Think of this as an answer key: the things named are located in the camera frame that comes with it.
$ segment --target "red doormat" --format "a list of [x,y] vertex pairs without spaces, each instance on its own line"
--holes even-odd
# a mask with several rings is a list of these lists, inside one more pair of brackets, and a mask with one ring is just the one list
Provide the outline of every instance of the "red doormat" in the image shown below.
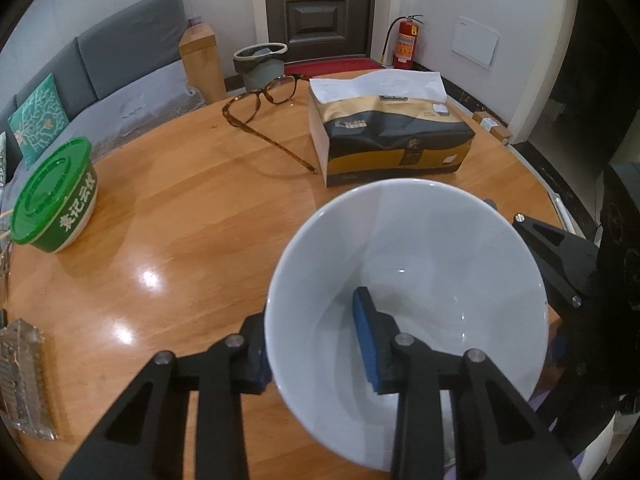
[[380,63],[368,57],[331,57],[313,61],[294,61],[284,66],[285,74],[303,74],[316,77],[338,72],[351,72],[352,70],[372,70],[384,68]]

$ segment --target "cardboard box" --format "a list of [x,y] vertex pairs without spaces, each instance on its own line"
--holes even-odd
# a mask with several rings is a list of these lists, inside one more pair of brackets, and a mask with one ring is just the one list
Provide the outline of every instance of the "cardboard box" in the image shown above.
[[327,186],[456,171],[474,131],[449,105],[394,96],[320,104],[311,88],[309,129]]
[[500,140],[501,143],[509,143],[509,139],[511,139],[510,131],[502,126],[489,112],[476,112],[473,114],[473,120],[491,133],[496,139]]

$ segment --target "fire extinguisher hose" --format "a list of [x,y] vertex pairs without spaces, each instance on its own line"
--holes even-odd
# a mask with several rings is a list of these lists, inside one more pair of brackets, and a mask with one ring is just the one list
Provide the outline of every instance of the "fire extinguisher hose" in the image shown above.
[[414,20],[414,22],[418,22],[418,23],[421,23],[422,25],[424,25],[423,22],[421,22],[420,20],[416,19],[418,16],[423,18],[424,14],[410,14],[409,16],[400,16],[399,18],[396,18],[391,22],[391,25],[389,25],[389,30],[386,32],[385,46],[382,48],[382,54],[380,54],[380,61],[379,61],[380,64],[383,64],[383,62],[384,62],[386,46],[389,43],[389,36],[391,35],[391,29],[394,28],[394,25],[397,22],[399,22],[400,20],[404,20],[405,18],[412,19],[412,20]]

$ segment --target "round table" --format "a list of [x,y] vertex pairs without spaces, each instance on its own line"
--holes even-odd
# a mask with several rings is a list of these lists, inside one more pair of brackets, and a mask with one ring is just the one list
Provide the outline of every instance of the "round table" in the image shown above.
[[[341,73],[350,78],[363,72]],[[306,117],[308,83],[286,104],[263,102],[252,126],[318,167]],[[57,478],[84,437],[161,349],[201,352],[259,312],[280,253],[321,205],[325,189],[277,148],[233,128],[224,102],[164,124],[98,162],[93,217],[71,247],[16,247],[10,319],[37,326],[59,440],[21,437],[46,480]],[[456,173],[430,176],[491,198],[511,221],[524,213],[559,225],[543,186],[489,133],[476,131]],[[332,454],[309,436],[271,384],[243,398],[254,480],[386,478]],[[193,475],[194,413],[185,451]]]

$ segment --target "sofa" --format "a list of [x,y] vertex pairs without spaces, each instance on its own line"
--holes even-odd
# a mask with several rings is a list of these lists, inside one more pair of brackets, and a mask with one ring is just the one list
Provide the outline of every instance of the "sofa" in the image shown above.
[[[27,179],[68,140],[86,136],[96,162],[159,124],[203,107],[200,92],[188,86],[178,52],[187,27],[182,0],[142,0],[74,38],[2,107],[1,210],[13,208]],[[8,118],[49,74],[70,124],[27,168]]]

